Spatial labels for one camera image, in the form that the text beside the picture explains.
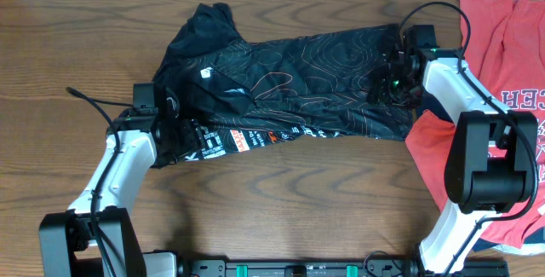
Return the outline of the black orange patterned jersey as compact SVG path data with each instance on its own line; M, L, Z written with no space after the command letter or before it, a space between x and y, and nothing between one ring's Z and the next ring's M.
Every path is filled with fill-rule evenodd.
M224 3L201 4L168 45L153 82L204 132L187 160L216 158L301 136L403 141L409 109L391 101L393 25L251 43Z

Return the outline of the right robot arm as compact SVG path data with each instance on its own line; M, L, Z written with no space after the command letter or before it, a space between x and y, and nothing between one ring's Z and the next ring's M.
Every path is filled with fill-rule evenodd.
M461 272L493 222L525 215L538 191L536 118L501 103L470 72L465 49L442 49L431 25L397 30L380 102L418 107L434 98L456 127L445 162L445 207L404 266L406 276Z

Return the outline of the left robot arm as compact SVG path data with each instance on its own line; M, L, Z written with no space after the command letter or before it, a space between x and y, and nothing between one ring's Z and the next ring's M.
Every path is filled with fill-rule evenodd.
M176 276L172 251L142 252L130 212L151 168L175 164L205 141L195 119L158 115L116 118L87 187L38 234L47 276Z

